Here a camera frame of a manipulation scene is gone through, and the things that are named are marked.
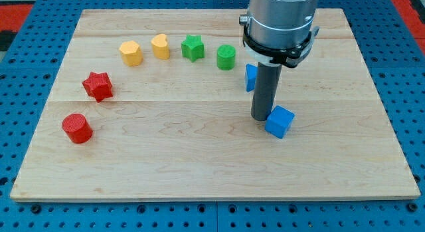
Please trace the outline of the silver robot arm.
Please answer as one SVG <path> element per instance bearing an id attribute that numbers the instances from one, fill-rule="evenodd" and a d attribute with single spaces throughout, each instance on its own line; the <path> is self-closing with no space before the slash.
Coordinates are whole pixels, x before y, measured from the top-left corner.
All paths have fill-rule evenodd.
<path id="1" fill-rule="evenodd" d="M 309 54 L 319 27 L 312 27 L 319 0 L 249 0 L 239 17 L 246 52 L 266 66 L 295 68 Z"/>

